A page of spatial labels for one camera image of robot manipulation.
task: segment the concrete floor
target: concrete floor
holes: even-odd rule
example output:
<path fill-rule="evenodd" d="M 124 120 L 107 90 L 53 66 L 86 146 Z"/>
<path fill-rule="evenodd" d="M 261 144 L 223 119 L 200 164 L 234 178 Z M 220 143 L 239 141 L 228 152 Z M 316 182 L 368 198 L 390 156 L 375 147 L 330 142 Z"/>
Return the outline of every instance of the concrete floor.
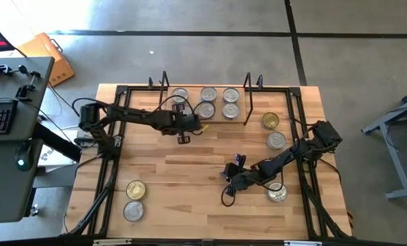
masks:
<path fill-rule="evenodd" d="M 14 0 L 33 31 L 289 30 L 282 0 L 61 1 L 57 9 L 65 18 L 50 18 L 44 2 Z M 407 33 L 407 0 L 291 2 L 299 32 Z M 242 83 L 250 71 L 253 79 L 263 74 L 265 85 L 299 85 L 289 38 L 52 38 L 76 72 L 56 87 L 69 101 L 95 96 L 99 83 L 145 83 L 149 76 L 158 80 L 163 70 L 171 83 Z M 299 42 L 308 85 L 320 87 L 327 119 L 343 138 L 336 159 L 346 205 L 354 215 L 354 235 L 407 243 L 407 198 L 389 202 L 384 196 L 401 189 L 389 153 L 381 137 L 360 132 L 407 94 L 407 40 L 301 38 Z M 56 114 L 54 100 L 48 93 L 43 110 Z M 77 124 L 66 107 L 53 120 L 62 127 Z M 61 232 L 70 190 L 37 192 L 36 203 L 45 208 L 42 215 L 0 224 L 0 240 Z"/>

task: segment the can lid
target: can lid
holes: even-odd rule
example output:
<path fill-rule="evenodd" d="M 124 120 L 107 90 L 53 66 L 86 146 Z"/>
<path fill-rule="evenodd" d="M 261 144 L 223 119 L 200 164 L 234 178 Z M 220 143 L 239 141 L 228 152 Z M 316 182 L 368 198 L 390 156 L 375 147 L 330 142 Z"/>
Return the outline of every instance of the can lid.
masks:
<path fill-rule="evenodd" d="M 143 215 L 143 204 L 139 201 L 128 202 L 123 209 L 123 216 L 128 221 L 138 221 L 143 217 Z"/>
<path fill-rule="evenodd" d="M 132 200 L 141 199 L 145 193 L 146 186 L 140 180 L 133 180 L 126 187 L 126 194 Z"/>
<path fill-rule="evenodd" d="M 173 97 L 172 99 L 173 99 L 175 102 L 177 102 L 177 103 L 183 103 L 183 102 L 185 101 L 183 98 L 180 98 L 180 97 L 177 97 L 177 96 L 182 96 L 182 97 L 184 97 L 185 99 L 188 98 L 188 92 L 187 92 L 187 90 L 184 89 L 184 88 L 181 88 L 181 87 L 174 89 L 174 90 L 171 92 L 171 95 L 172 95 L 172 96 L 175 96 L 175 97 Z"/>
<path fill-rule="evenodd" d="M 285 145 L 285 137 L 280 132 L 273 132 L 269 134 L 267 142 L 273 148 L 282 148 Z"/>
<path fill-rule="evenodd" d="M 240 98 L 240 92 L 236 88 L 226 88 L 223 91 L 223 98 L 229 103 L 234 103 Z"/>
<path fill-rule="evenodd" d="M 269 186 L 272 190 L 277 190 L 281 188 L 280 182 L 275 182 Z M 287 189 L 284 185 L 282 185 L 282 189 L 280 191 L 267 191 L 267 196 L 274 202 L 282 202 L 287 198 Z"/>
<path fill-rule="evenodd" d="M 201 90 L 202 100 L 212 101 L 217 98 L 217 91 L 213 87 L 204 87 Z"/>
<path fill-rule="evenodd" d="M 265 113 L 263 115 L 262 122 L 266 128 L 275 128 L 279 123 L 279 118 L 274 113 Z"/>
<path fill-rule="evenodd" d="M 235 103 L 227 103 L 223 106 L 223 115 L 227 118 L 234 119 L 240 114 L 240 108 Z"/>
<path fill-rule="evenodd" d="M 211 118 L 216 113 L 216 107 L 212 103 L 203 102 L 199 106 L 199 115 L 205 119 Z"/>

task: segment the gray metal stand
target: gray metal stand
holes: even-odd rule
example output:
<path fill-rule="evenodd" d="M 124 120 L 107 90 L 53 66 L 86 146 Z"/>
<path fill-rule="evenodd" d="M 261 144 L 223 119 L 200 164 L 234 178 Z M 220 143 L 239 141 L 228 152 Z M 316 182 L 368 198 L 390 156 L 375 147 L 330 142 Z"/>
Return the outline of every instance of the gray metal stand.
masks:
<path fill-rule="evenodd" d="M 396 171 L 399 179 L 401 180 L 403 189 L 386 193 L 387 199 L 407 197 L 407 176 L 397 155 L 397 150 L 393 147 L 392 139 L 387 139 L 387 132 L 389 131 L 389 127 L 391 126 L 391 124 L 403 118 L 404 116 L 407 116 L 407 102 L 401 105 L 401 107 L 398 107 L 397 109 L 387 113 L 375 123 L 361 130 L 365 135 L 368 135 L 375 130 L 381 130 L 384 141 L 386 142 L 387 148 L 389 149 L 390 155 L 392 157 L 393 164 L 395 164 Z"/>

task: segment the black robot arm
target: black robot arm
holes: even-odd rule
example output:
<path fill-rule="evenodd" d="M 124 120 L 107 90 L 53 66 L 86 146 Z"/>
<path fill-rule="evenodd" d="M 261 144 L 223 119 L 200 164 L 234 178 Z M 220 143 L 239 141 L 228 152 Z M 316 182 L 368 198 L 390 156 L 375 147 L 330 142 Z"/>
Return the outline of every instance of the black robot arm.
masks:
<path fill-rule="evenodd" d="M 100 109 L 107 114 L 102 119 L 100 119 Z M 190 137 L 185 136 L 184 132 L 198 131 L 201 128 L 199 116 L 195 114 L 183 115 L 180 112 L 162 109 L 146 111 L 99 102 L 84 105 L 80 111 L 79 128 L 93 135 L 98 144 L 98 153 L 103 154 L 108 159 L 117 155 L 117 148 L 115 147 L 115 138 L 108 136 L 104 128 L 115 121 L 148 125 L 160 131 L 162 135 L 179 134 L 179 144 L 190 142 Z"/>
<path fill-rule="evenodd" d="M 251 185 L 266 184 L 276 178 L 284 165 L 298 158 L 317 161 L 324 153 L 333 151 L 341 142 L 339 134 L 330 122 L 318 121 L 308 131 L 313 132 L 313 139 L 297 139 L 292 147 L 276 157 L 264 159 L 252 165 L 250 169 L 243 168 L 244 163 L 226 164 L 221 174 L 234 188 L 234 190 L 227 190 L 227 194 L 233 196 L 235 191 L 245 190 Z"/>

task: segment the cardboard box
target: cardboard box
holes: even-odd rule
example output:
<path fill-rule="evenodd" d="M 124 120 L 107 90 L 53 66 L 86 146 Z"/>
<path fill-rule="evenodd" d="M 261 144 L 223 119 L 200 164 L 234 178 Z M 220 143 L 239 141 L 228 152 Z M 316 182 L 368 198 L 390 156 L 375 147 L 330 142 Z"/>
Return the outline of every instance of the cardboard box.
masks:
<path fill-rule="evenodd" d="M 55 86 L 74 75 L 73 69 L 61 54 L 62 49 L 55 40 L 50 39 L 45 33 L 40 33 L 34 39 L 18 47 L 28 57 L 52 56 L 55 64 L 49 82 Z"/>

